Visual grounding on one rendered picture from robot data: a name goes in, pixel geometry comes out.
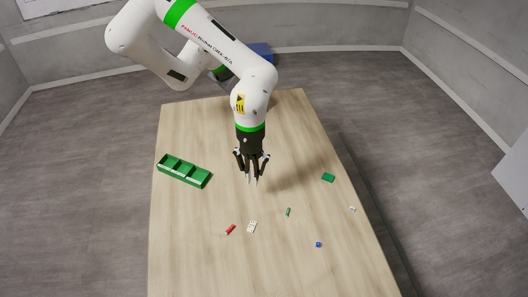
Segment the red aa battery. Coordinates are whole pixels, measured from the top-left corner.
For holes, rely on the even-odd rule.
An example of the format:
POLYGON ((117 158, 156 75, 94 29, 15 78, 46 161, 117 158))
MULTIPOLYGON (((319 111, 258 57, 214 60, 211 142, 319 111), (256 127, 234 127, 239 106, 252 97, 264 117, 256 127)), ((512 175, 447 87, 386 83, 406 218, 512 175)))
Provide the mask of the red aa battery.
POLYGON ((233 229, 234 227, 235 227, 235 225, 232 224, 232 225, 227 229, 227 231, 224 232, 224 233, 225 233, 226 235, 229 234, 229 232, 232 231, 232 229, 233 229))

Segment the green rack of labelled bins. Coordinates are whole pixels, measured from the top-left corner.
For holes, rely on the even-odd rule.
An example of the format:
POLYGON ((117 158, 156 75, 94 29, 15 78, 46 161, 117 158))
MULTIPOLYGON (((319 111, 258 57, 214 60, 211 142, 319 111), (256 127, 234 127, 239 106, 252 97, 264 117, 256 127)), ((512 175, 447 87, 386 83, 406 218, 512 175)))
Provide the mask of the green rack of labelled bins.
POLYGON ((157 170, 194 187, 202 189, 211 177, 209 170, 195 166, 170 154, 165 154, 156 164, 157 170))

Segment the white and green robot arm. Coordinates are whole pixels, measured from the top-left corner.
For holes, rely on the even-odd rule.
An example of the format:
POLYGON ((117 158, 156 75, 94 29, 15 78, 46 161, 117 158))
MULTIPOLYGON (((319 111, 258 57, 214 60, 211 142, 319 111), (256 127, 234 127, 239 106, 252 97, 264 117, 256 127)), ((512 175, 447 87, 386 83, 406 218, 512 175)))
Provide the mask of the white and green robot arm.
POLYGON ((218 81, 236 75, 240 81, 230 95, 236 138, 249 145, 264 139, 277 70, 196 0, 129 0, 107 25, 104 40, 113 53, 151 70, 176 91, 187 90, 205 68, 218 81), (158 20, 189 39, 177 57, 149 34, 158 20))

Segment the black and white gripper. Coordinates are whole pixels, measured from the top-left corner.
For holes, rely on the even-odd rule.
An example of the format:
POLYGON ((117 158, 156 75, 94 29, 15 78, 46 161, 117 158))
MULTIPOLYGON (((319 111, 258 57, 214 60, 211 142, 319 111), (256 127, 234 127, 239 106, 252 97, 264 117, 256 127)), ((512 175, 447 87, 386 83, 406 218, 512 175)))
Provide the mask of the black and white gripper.
POLYGON ((269 161, 271 155, 266 155, 262 150, 262 141, 252 145, 243 144, 241 142, 239 142, 239 144, 240 147, 235 147, 233 151, 233 154, 235 155, 236 161, 239 165, 239 169, 240 171, 245 172, 247 185, 249 185, 251 181, 250 160, 252 160, 254 171, 254 187, 257 187, 259 175, 263 175, 266 163, 269 161), (243 160, 243 156, 245 157, 245 162, 243 160), (259 158, 261 157, 263 159, 263 163, 261 169, 259 170, 259 158))

